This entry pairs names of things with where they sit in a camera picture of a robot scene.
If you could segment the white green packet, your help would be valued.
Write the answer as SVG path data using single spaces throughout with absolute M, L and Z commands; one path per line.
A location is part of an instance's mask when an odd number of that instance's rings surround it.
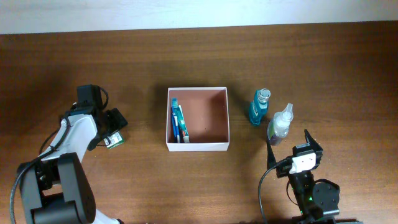
M 112 149 L 121 144 L 124 144 L 124 138 L 119 131 L 116 131 L 108 137 L 105 137 L 103 141 L 108 149 Z

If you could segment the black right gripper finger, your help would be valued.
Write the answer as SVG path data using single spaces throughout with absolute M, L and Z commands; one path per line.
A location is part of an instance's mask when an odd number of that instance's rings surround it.
M 267 169 L 271 169 L 277 162 L 269 140 L 266 141 L 266 146 L 267 146 Z
M 312 138 L 312 136 L 310 135 L 310 133 L 307 129 L 304 129 L 304 135 L 305 135 L 306 142 L 310 145 L 310 147 L 314 151 L 321 151 L 321 146 L 316 142 L 316 140 L 314 140 L 314 138 Z

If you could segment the blue disposable razor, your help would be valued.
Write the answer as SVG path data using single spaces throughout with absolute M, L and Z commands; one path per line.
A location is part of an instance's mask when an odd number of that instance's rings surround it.
M 178 127 L 175 122 L 175 114 L 174 113 L 172 113 L 170 115 L 170 119 L 171 119 L 171 124 L 172 124 L 172 131 L 173 131 L 173 135 L 174 135 L 174 143 L 178 143 Z

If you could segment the blue white toothbrush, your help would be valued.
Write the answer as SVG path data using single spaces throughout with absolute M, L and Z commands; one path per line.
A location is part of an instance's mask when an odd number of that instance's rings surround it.
M 176 98 L 171 99 L 171 110 L 175 114 L 175 122 L 178 127 L 178 101 Z M 178 127 L 178 143 L 180 143 L 180 131 Z

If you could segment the green toothpaste tube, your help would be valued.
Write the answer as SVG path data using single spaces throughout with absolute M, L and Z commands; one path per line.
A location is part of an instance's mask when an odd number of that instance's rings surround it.
M 185 124 L 185 118 L 183 116 L 183 110 L 182 110 L 181 105 L 178 106 L 178 110 L 180 112 L 179 126 L 180 126 L 180 130 L 182 132 L 183 141 L 184 141 L 184 143 L 189 143 L 190 142 L 189 134 L 188 134 L 187 127 Z

